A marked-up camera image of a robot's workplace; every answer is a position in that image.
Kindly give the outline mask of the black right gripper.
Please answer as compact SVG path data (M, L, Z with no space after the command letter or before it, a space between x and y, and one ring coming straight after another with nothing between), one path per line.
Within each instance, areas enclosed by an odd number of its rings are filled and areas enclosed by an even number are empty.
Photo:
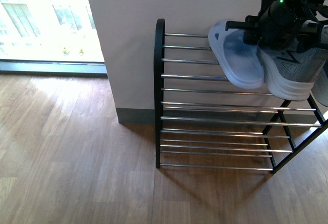
M325 47L321 32L327 25L327 0L261 0L256 16L244 22L227 21L226 29L243 29L249 45L289 47L294 40L301 47Z

